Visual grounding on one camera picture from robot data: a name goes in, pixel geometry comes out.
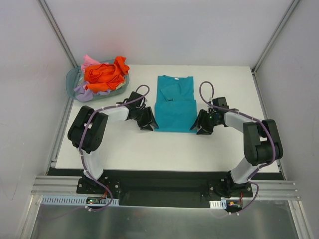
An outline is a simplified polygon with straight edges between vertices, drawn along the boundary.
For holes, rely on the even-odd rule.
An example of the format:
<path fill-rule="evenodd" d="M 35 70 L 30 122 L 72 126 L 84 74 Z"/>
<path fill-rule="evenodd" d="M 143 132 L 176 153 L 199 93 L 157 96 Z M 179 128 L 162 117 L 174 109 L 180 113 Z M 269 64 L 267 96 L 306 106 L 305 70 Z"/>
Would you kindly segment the teal t shirt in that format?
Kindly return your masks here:
<path fill-rule="evenodd" d="M 197 118 L 194 78 L 158 76 L 155 103 L 156 131 L 195 133 L 191 130 Z"/>

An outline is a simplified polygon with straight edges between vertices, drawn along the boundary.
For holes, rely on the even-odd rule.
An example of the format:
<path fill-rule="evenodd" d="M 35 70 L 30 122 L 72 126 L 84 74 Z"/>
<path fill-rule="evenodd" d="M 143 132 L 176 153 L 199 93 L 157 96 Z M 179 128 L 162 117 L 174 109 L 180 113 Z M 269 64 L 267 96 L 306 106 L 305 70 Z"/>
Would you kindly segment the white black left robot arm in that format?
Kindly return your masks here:
<path fill-rule="evenodd" d="M 82 106 L 68 131 L 67 138 L 78 150 L 84 175 L 90 179 L 88 188 L 95 194 L 102 193 L 106 183 L 100 178 L 104 169 L 94 151 L 102 143 L 107 123 L 126 120 L 135 120 L 141 130 L 159 128 L 151 107 L 116 105 L 96 111 L 89 106 Z"/>

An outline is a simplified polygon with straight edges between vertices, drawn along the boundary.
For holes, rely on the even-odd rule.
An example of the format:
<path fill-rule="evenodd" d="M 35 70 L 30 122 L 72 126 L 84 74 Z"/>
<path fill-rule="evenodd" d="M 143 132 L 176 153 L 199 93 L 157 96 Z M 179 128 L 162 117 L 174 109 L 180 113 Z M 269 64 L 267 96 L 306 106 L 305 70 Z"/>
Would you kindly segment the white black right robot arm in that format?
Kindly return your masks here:
<path fill-rule="evenodd" d="M 259 120 L 235 110 L 200 110 L 190 129 L 197 130 L 198 135 L 211 135 L 214 127 L 219 125 L 243 133 L 244 158 L 214 186 L 216 194 L 230 198 L 246 188 L 259 169 L 282 158 L 283 147 L 273 119 Z"/>

